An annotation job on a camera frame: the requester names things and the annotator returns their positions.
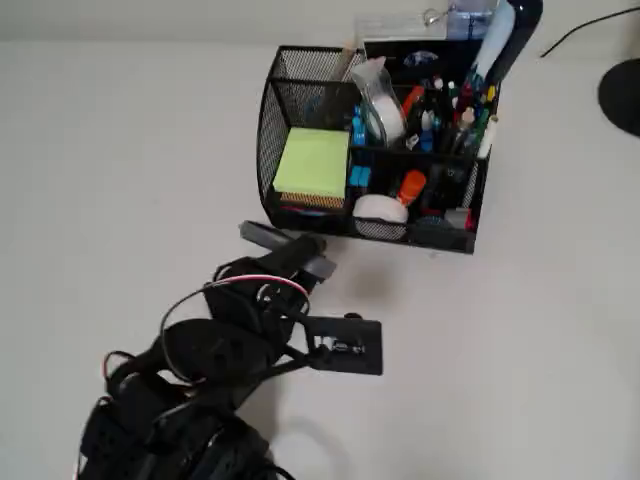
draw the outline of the blue marker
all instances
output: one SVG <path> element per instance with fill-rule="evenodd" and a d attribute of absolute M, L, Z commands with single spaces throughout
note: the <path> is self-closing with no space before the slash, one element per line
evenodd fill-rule
<path fill-rule="evenodd" d="M 423 152 L 433 151 L 433 132 L 425 130 L 420 134 L 420 149 Z"/>
<path fill-rule="evenodd" d="M 437 132 L 442 128 L 442 120 L 440 117 L 433 117 L 433 129 Z"/>
<path fill-rule="evenodd" d="M 367 144 L 367 129 L 362 122 L 362 118 L 360 117 L 360 107 L 356 105 L 353 109 L 353 120 L 351 120 L 353 125 L 353 136 L 352 142 L 354 145 L 366 145 Z"/>

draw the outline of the black cable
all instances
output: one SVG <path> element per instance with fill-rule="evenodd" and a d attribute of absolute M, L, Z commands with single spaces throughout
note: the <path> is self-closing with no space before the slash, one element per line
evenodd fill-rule
<path fill-rule="evenodd" d="M 107 353 L 102 360 L 102 378 L 104 378 L 105 380 L 107 380 L 109 377 L 109 360 L 111 360 L 111 357 L 113 357 L 114 355 L 116 357 L 126 358 L 127 361 L 136 358 L 135 355 L 131 355 L 128 352 L 123 352 L 122 350 L 112 350 Z"/>
<path fill-rule="evenodd" d="M 275 464 L 273 464 L 271 462 L 265 462 L 260 467 L 258 467 L 258 469 L 251 476 L 251 478 L 252 479 L 259 478 L 259 475 L 261 475 L 264 472 L 268 472 L 268 471 L 276 472 L 278 475 L 280 475 L 281 477 L 284 477 L 286 480 L 296 480 L 296 477 L 291 475 L 284 468 L 279 467 L 279 466 L 277 466 L 277 465 L 275 465 Z"/>
<path fill-rule="evenodd" d="M 564 37 L 562 37 L 560 40 L 558 40 L 556 43 L 554 43 L 551 48 L 549 48 L 546 52 L 544 52 L 542 55 L 540 55 L 540 58 L 544 58 L 547 55 L 549 55 L 551 52 L 553 52 L 562 42 L 564 42 L 570 35 L 574 34 L 575 32 L 577 32 L 578 30 L 584 28 L 584 27 L 588 27 L 589 25 L 593 25 L 594 23 L 598 23 L 601 22 L 603 20 L 609 20 L 610 18 L 614 18 L 614 17 L 619 17 L 620 15 L 624 15 L 626 13 L 631 13 L 631 12 L 636 12 L 636 11 L 640 11 L 640 7 L 632 7 L 632 8 L 627 8 L 626 10 L 621 10 L 619 12 L 616 13 L 612 13 L 610 15 L 605 15 L 604 17 L 600 17 L 600 18 L 596 18 L 595 20 L 590 20 L 587 23 L 583 23 L 582 25 L 578 25 L 575 28 L 572 28 L 571 30 L 569 30 L 569 32 L 567 32 L 567 34 L 565 34 Z"/>
<path fill-rule="evenodd" d="M 220 280 L 216 280 L 215 282 L 210 282 L 205 284 L 202 288 L 199 288 L 198 290 L 194 290 L 193 292 L 189 293 L 188 295 L 185 295 L 180 300 L 178 300 L 173 305 L 171 305 L 171 307 L 169 307 L 169 310 L 167 310 L 167 312 L 163 315 L 162 320 L 160 320 L 160 333 L 159 333 L 160 346 L 162 347 L 162 353 L 164 354 L 164 359 L 167 362 L 167 366 L 169 367 L 169 370 L 171 370 L 171 372 L 176 376 L 176 378 L 178 378 L 179 380 L 182 380 L 183 382 L 189 385 L 193 385 L 194 383 L 192 382 L 191 379 L 189 379 L 176 367 L 175 363 L 171 360 L 169 356 L 169 351 L 167 349 L 165 328 L 171 314 L 187 300 L 195 297 L 196 295 L 199 295 L 200 293 L 204 293 L 209 289 L 228 286 L 239 281 L 254 281 L 254 280 L 284 282 L 284 285 L 297 288 L 299 291 L 301 291 L 304 294 L 307 310 L 310 310 L 311 304 L 309 301 L 309 294 L 307 293 L 307 291 L 301 285 L 296 284 L 291 279 L 278 277 L 277 275 L 244 274 L 244 275 L 238 275 L 236 277 L 222 278 Z"/>

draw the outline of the black cord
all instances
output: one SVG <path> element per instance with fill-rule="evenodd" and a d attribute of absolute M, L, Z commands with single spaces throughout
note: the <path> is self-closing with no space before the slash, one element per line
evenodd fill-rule
<path fill-rule="evenodd" d="M 540 55 L 540 58 L 544 58 L 547 55 L 549 55 L 562 42 L 564 42 L 570 35 L 574 34 L 575 32 L 577 32 L 578 30 L 580 30 L 580 29 L 582 29 L 584 27 L 588 27 L 589 25 L 593 25 L 594 23 L 598 23 L 598 22 L 601 22 L 603 20 L 609 20 L 610 18 L 619 17 L 620 15 L 624 15 L 626 13 L 631 13 L 631 12 L 636 12 L 636 11 L 639 11 L 639 10 L 640 10 L 640 7 L 627 8 L 626 10 L 621 10 L 619 12 L 612 13 L 610 15 L 605 15 L 604 17 L 596 18 L 595 20 L 590 20 L 587 23 L 583 23 L 582 25 L 578 25 L 577 27 L 572 28 L 571 30 L 569 30 L 569 32 L 567 32 L 567 34 L 564 37 L 562 37 L 560 40 L 558 40 L 556 43 L 554 43 L 551 46 L 551 48 L 549 48 L 546 52 L 544 52 L 542 55 Z"/>
<path fill-rule="evenodd" d="M 174 312 L 174 310 L 176 308 L 178 308 L 180 305 L 182 305 L 184 302 L 186 302 L 190 298 L 193 298 L 196 295 L 198 295 L 200 293 L 203 293 L 210 286 L 211 286 L 211 284 L 206 284 L 204 287 L 199 288 L 198 290 L 194 290 L 190 294 L 185 295 L 184 297 L 182 297 L 176 303 L 171 305 L 171 307 L 169 307 L 169 310 L 167 310 L 167 312 L 162 316 L 162 320 L 160 320 L 160 345 L 162 347 L 162 352 L 164 354 L 164 359 L 167 362 L 167 366 L 169 367 L 169 370 L 171 370 L 171 373 L 173 373 L 176 376 L 176 378 L 178 378 L 179 380 L 182 380 L 183 382 L 186 382 L 186 383 L 188 383 L 190 385 L 193 383 L 191 381 L 191 379 L 189 377 L 187 377 L 186 375 L 184 375 L 178 369 L 178 367 L 176 367 L 176 365 L 173 363 L 173 361 L 171 360 L 171 358 L 169 356 L 169 352 L 168 352 L 168 349 L 167 349 L 167 340 L 166 340 L 166 336 L 165 336 L 165 326 L 167 324 L 167 320 L 169 320 L 169 317 L 171 316 L 171 314 Z"/>
<path fill-rule="evenodd" d="M 127 361 L 136 358 L 134 355 L 131 355 L 128 352 L 123 352 L 122 350 L 112 350 L 107 353 L 102 360 L 102 378 L 104 378 L 105 380 L 108 380 L 109 378 L 109 360 L 111 360 L 111 357 L 113 357 L 114 355 L 116 357 L 125 358 Z"/>
<path fill-rule="evenodd" d="M 281 477 L 284 477 L 286 480 L 296 480 L 296 477 L 291 475 L 284 468 L 279 467 L 271 462 L 265 462 L 260 467 L 258 467 L 258 469 L 251 476 L 251 479 L 259 478 L 261 474 L 268 471 L 276 472 L 278 475 L 280 475 Z"/>

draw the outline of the yellow sticky note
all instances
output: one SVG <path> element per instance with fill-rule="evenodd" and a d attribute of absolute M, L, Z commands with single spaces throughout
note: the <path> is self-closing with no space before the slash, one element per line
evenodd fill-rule
<path fill-rule="evenodd" d="M 273 180 L 277 192 L 344 198 L 349 133 L 292 128 Z"/>

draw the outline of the desk organizer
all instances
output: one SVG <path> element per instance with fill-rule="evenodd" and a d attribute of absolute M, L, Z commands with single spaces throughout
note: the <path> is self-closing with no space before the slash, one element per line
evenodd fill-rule
<path fill-rule="evenodd" d="M 448 77 L 445 78 L 454 79 L 458 85 L 461 84 L 478 51 L 479 42 L 429 43 L 429 49 L 439 52 L 440 55 L 446 49 L 455 51 L 454 60 L 448 63 Z M 272 182 L 290 128 L 350 131 L 354 106 L 361 102 L 360 92 L 351 79 L 350 70 L 365 60 L 363 52 L 356 52 L 344 73 L 336 80 L 336 67 L 343 61 L 341 49 L 299 46 L 282 46 L 278 49 L 264 87 L 257 135 L 258 189 L 271 223 L 282 229 L 473 253 L 489 166 L 488 158 L 480 160 L 475 157 L 388 149 L 381 146 L 349 146 L 348 169 L 355 165 L 371 167 L 367 193 L 387 195 L 390 189 L 397 187 L 394 185 L 397 178 L 411 169 L 421 170 L 428 176 L 432 166 L 439 165 L 445 172 L 445 179 L 447 171 L 464 171 L 464 185 L 467 185 L 467 180 L 473 172 L 473 176 L 476 177 L 475 189 L 469 206 L 473 222 L 466 229 L 453 228 L 446 222 L 446 226 L 419 222 L 422 213 L 419 211 L 418 202 L 409 207 L 409 221 L 406 224 L 354 218 L 353 205 L 360 192 L 358 188 L 349 186 L 345 187 L 344 208 L 338 213 L 324 216 L 303 215 L 295 210 L 283 208 L 285 206 L 274 192 Z M 413 85 L 394 84 L 393 88 L 402 103 Z M 464 194 L 465 192 L 462 192 L 448 198 L 449 204 L 446 208 L 460 207 Z"/>

